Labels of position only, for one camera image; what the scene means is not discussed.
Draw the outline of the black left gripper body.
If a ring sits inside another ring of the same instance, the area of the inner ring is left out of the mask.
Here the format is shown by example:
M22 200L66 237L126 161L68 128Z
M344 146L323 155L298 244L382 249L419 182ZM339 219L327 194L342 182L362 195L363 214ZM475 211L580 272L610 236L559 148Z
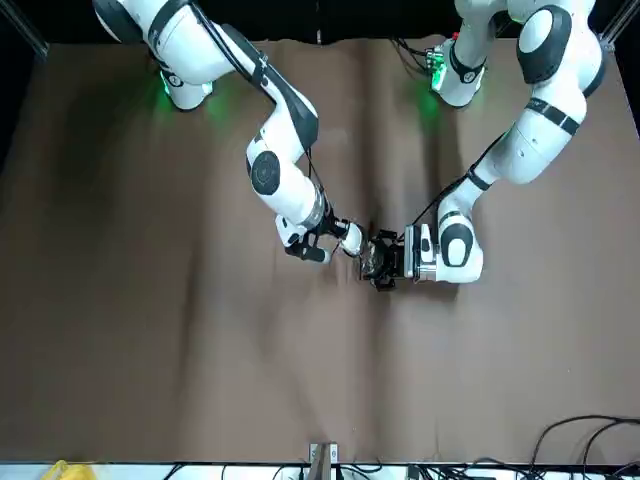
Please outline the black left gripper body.
M391 278L404 278L404 257L405 248L403 242L396 240L392 241L389 245L387 254L388 258L388 275Z

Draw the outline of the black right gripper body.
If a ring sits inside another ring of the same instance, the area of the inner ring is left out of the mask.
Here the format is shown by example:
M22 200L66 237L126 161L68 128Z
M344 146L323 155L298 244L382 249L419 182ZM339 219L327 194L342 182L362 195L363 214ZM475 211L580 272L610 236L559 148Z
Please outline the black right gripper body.
M345 238L349 227L349 220L338 218L333 212L329 212L324 217L324 232L335 238Z

